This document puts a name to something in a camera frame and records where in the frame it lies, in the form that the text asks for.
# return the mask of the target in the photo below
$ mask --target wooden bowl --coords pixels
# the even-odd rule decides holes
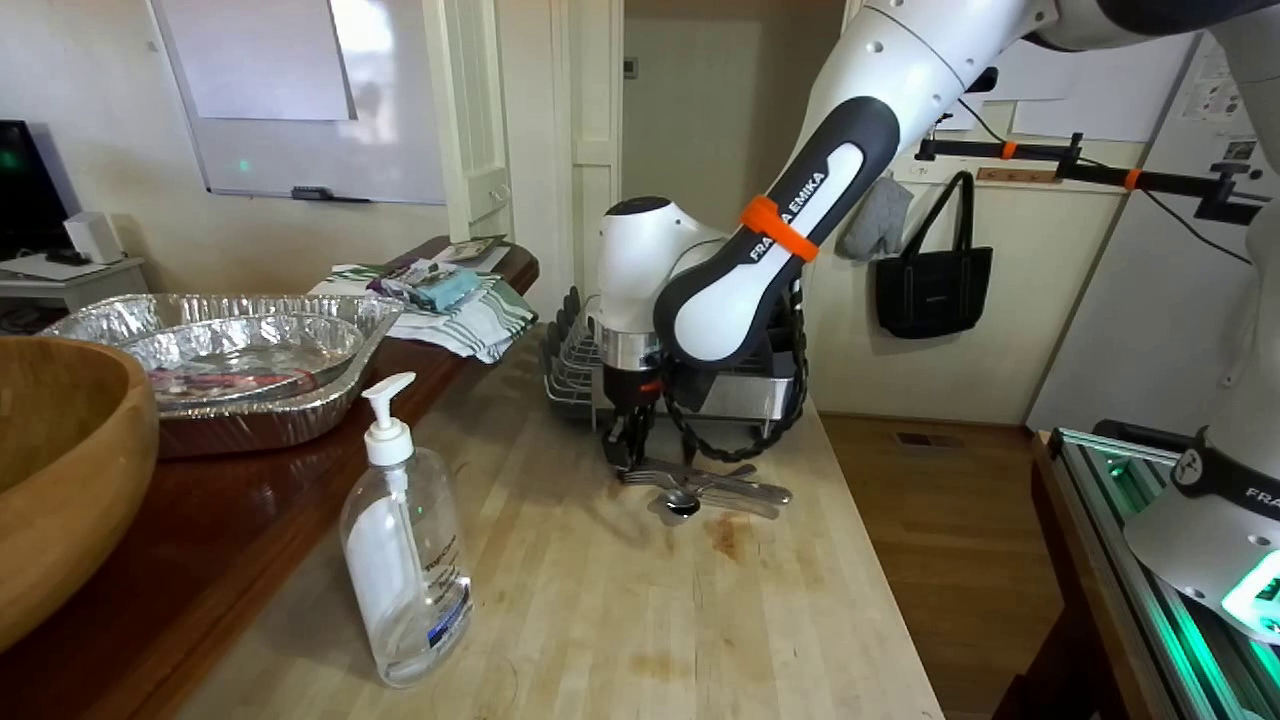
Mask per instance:
[[[0,653],[112,556],[153,483],[158,438],[133,357],[0,335]]]

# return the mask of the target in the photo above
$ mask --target aluminum foil tray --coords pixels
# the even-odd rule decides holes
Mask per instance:
[[[177,399],[158,394],[159,405],[159,458],[230,458],[293,450],[325,438],[353,407],[363,367],[402,315],[397,300],[384,295],[208,295],[208,293],[127,293],[109,295],[44,329],[44,335],[73,335],[135,351],[141,363],[158,367],[158,349],[177,344],[192,329],[234,334],[240,320],[273,315],[275,329],[336,334],[356,329],[347,351],[336,349],[336,363],[318,363],[309,385]],[[279,349],[345,344],[345,342],[284,342]]]

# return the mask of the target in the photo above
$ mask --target clear plastic bottle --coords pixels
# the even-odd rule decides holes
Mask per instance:
[[[461,559],[455,508],[441,459],[411,450],[392,396],[402,373],[363,394],[375,425],[363,431],[368,474],[345,506],[345,559],[368,649],[384,686],[434,674],[474,619],[474,578]]]

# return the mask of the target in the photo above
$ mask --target hanging bag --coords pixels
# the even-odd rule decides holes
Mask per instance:
[[[932,221],[960,190],[955,245],[948,253],[922,253]],[[974,247],[974,171],[955,171],[930,209],[910,247],[871,265],[875,320],[891,335],[954,335],[985,315],[994,278],[994,247]]]

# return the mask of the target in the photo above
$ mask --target wooden countertop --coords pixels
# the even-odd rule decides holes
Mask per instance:
[[[498,272],[537,282],[518,247]],[[384,342],[368,376],[416,373],[397,412],[416,420],[464,362]],[[363,474],[353,407],[330,438],[211,459],[159,459],[147,499],[112,559],[31,636],[0,653],[0,715],[165,715],[173,714],[325,541]]]
[[[464,646],[382,690],[330,536],[184,715],[942,715],[818,418],[759,458],[797,491],[782,520],[662,520],[652,488],[620,488],[594,431],[548,412],[527,349],[416,438],[461,506]]]

